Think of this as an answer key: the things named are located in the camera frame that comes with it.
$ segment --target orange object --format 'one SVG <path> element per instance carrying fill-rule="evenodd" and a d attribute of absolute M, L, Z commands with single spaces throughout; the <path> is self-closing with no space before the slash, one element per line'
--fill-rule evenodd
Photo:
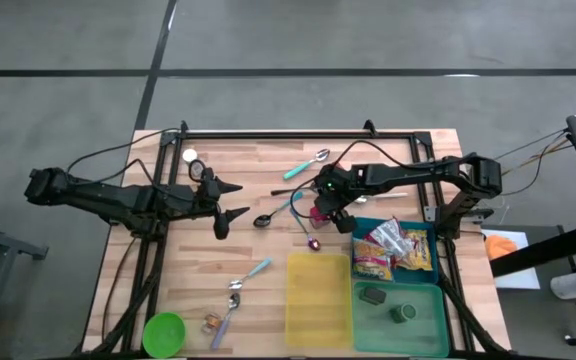
<path fill-rule="evenodd" d="M 486 238 L 486 253 L 489 260 L 495 260 L 515 251 L 517 251 L 517 245 L 508 238 L 499 235 L 490 235 Z"/>

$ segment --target gray floor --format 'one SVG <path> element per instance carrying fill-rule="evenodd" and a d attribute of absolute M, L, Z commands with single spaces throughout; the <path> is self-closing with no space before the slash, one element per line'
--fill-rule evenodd
<path fill-rule="evenodd" d="M 165 6 L 0 0 L 0 69 L 148 68 Z M 351 66 L 573 68 L 576 1 L 181 0 L 163 61 L 164 68 Z M 33 167 L 64 167 L 128 140 L 144 84 L 0 78 L 0 228 L 50 245 L 43 263 L 16 265 L 0 311 L 0 358 L 66 355 L 80 340 L 108 228 L 74 209 L 31 206 L 23 189 Z M 494 156 L 563 128 L 575 113 L 576 77 L 160 79 L 146 127 L 184 119 L 195 129 L 357 128 L 370 118 L 381 128 L 457 128 L 464 151 Z M 77 171 L 105 175 L 125 157 L 120 150 Z M 505 188 L 522 187 L 533 171 L 504 178 Z M 493 224 L 575 227 L 574 152 L 548 157 L 529 191 L 490 206 L 500 207 Z M 576 330 L 570 313 L 531 328 L 521 303 L 502 305 L 522 353 L 553 355 L 547 345 L 516 340 L 522 334 L 543 332 L 555 343 L 562 327 Z"/>

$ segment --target candy wrapper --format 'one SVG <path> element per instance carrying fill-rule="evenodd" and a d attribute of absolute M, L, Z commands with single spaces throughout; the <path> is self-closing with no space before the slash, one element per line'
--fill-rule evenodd
<path fill-rule="evenodd" d="M 432 271 L 432 259 L 430 258 L 430 247 L 428 246 L 428 231 L 407 230 L 406 236 L 413 241 L 413 250 L 408 256 L 398 260 L 395 265 L 409 270 Z"/>
<path fill-rule="evenodd" d="M 364 240 L 381 246 L 398 262 L 413 251 L 413 241 L 407 238 L 397 219 L 392 218 L 377 226 Z"/>
<path fill-rule="evenodd" d="M 390 256 L 384 248 L 355 238 L 353 246 L 352 268 L 357 274 L 392 281 Z"/>

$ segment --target wooden table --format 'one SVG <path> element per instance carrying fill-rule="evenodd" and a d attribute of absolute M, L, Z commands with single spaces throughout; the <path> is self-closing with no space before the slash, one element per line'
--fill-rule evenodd
<path fill-rule="evenodd" d="M 436 156 L 461 155 L 457 132 L 453 129 L 429 130 L 432 134 Z M 134 138 L 151 131 L 137 131 Z M 375 140 L 398 160 L 411 162 L 410 147 L 404 140 Z M 222 209 L 250 206 L 251 210 L 236 219 L 230 226 L 228 238 L 214 238 L 212 218 L 195 221 L 177 221 L 171 224 L 168 234 L 163 275 L 159 290 L 157 312 L 179 313 L 187 328 L 186 343 L 178 356 L 356 356 L 352 349 L 295 349 L 284 341 L 286 259 L 291 253 L 310 252 L 298 224 L 288 211 L 273 217 L 270 227 L 264 230 L 252 227 L 255 217 L 270 213 L 281 205 L 287 196 L 271 197 L 274 189 L 291 188 L 314 176 L 321 168 L 313 164 L 307 171 L 290 181 L 282 175 L 296 165 L 307 161 L 322 148 L 331 150 L 331 160 L 336 159 L 348 146 L 348 140 L 184 140 L 183 148 L 194 148 L 199 158 L 212 167 L 224 181 L 242 185 L 238 192 L 223 195 L 219 201 Z M 137 143 L 130 150 L 128 161 L 140 158 L 149 171 L 154 171 L 159 136 Z M 170 168 L 168 156 L 165 169 Z M 389 163 L 373 148 L 356 145 L 341 161 L 349 168 L 352 163 Z M 177 183 L 190 184 L 187 167 L 180 167 Z M 123 185 L 148 184 L 139 167 L 132 167 L 125 175 Z M 431 186 L 427 186 L 429 197 Z M 446 201 L 450 201 L 458 189 L 443 184 Z M 387 218 L 396 215 L 400 220 L 421 221 L 418 192 L 415 186 L 393 189 L 407 192 L 406 198 L 371 200 L 363 205 L 350 205 L 347 210 L 355 215 Z M 315 195 L 304 192 L 304 199 L 296 203 L 300 212 L 307 213 Z M 478 227 L 466 227 L 478 230 Z M 334 225 L 313 230 L 322 244 L 322 253 L 349 254 L 350 236 L 339 234 Z M 92 312 L 86 329 L 84 350 L 94 348 L 101 341 L 101 319 L 104 305 L 119 260 L 131 241 L 123 227 L 115 227 L 110 233 Z M 120 274 L 108 317 L 107 329 L 124 312 L 130 297 L 132 279 L 137 258 L 138 244 L 133 245 L 123 271 Z M 509 348 L 508 335 L 495 283 L 480 235 L 463 233 L 456 241 L 456 253 L 466 302 L 481 324 L 492 337 Z M 239 279 L 266 257 L 273 263 L 263 272 L 246 282 L 242 292 L 242 304 L 233 315 L 230 327 L 219 351 L 209 350 L 211 336 L 203 335 L 200 326 L 207 313 L 224 315 L 227 310 L 229 281 Z M 456 311 L 450 309 L 456 348 L 462 348 Z M 137 318 L 133 347 L 141 343 L 145 303 Z"/>

